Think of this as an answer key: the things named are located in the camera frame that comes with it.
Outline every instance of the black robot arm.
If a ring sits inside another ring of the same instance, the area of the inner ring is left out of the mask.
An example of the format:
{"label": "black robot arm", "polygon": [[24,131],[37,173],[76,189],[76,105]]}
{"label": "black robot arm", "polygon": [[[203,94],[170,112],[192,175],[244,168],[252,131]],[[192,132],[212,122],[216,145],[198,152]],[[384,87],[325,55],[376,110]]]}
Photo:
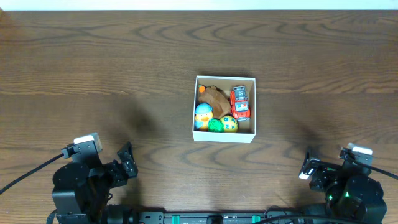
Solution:
{"label": "black robot arm", "polygon": [[114,160],[102,164],[98,156],[101,150],[96,133],[75,139],[74,144],[62,149],[64,158],[72,157],[73,162],[53,176],[52,197],[60,223],[101,223],[110,188],[126,185],[128,179],[137,176],[130,142],[118,151],[121,163]]}
{"label": "black robot arm", "polygon": [[[387,206],[383,200],[381,184],[368,177],[371,173],[372,153],[369,148],[350,143],[340,151],[340,159],[344,159],[343,165],[336,165],[319,160],[315,152],[309,149],[299,177],[311,177],[310,188],[325,194],[325,204],[289,210],[289,214],[328,215],[365,223],[381,223]],[[286,212],[273,208],[269,215],[282,215]],[[327,223],[321,220],[313,222]]]}

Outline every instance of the toy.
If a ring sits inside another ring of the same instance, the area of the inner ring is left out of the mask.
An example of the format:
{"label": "toy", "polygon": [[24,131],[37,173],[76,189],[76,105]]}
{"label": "toy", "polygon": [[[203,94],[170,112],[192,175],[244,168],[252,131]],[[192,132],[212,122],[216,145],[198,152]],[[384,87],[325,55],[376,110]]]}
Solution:
{"label": "toy", "polygon": [[235,133],[238,131],[238,122],[232,116],[224,116],[220,119],[224,126],[224,132]]}
{"label": "toy", "polygon": [[208,130],[211,132],[223,132],[224,124],[217,119],[212,119],[208,123]]}
{"label": "toy", "polygon": [[201,103],[195,109],[195,128],[207,131],[209,120],[213,119],[212,107],[207,103]]}
{"label": "toy", "polygon": [[198,102],[208,103],[213,108],[214,118],[220,119],[231,112],[231,105],[227,97],[220,93],[215,86],[206,88],[203,85],[199,85],[198,90]]}
{"label": "toy", "polygon": [[234,87],[231,91],[231,111],[232,116],[238,121],[250,119],[250,108],[245,86]]}

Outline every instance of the toy car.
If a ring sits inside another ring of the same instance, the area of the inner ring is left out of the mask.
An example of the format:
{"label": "toy car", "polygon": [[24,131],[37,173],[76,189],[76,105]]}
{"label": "toy car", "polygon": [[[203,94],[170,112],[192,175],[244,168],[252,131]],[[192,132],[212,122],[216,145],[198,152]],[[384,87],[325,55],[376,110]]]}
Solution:
{"label": "toy car", "polygon": [[246,121],[250,119],[250,108],[248,97],[246,96],[246,87],[237,86],[231,91],[231,112],[237,121]]}

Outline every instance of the orange object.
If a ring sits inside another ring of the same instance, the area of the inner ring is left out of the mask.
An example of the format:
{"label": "orange object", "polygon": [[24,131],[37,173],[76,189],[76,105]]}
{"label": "orange object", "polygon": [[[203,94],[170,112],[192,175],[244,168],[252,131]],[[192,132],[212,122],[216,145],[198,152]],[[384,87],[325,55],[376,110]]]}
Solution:
{"label": "orange object", "polygon": [[203,86],[203,85],[200,85],[200,86],[199,86],[199,93],[204,93],[205,90],[206,90],[206,87],[205,87],[205,86]]}

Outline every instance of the ball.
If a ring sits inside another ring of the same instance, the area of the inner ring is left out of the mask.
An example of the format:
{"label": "ball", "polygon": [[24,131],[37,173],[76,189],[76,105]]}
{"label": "ball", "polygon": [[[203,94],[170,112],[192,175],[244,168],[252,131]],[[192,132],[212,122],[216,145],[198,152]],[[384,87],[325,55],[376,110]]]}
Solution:
{"label": "ball", "polygon": [[238,131],[238,122],[232,116],[224,116],[220,119],[224,125],[224,132],[235,133]]}
{"label": "ball", "polygon": [[208,123],[208,130],[211,132],[223,132],[223,123],[217,119],[212,119]]}

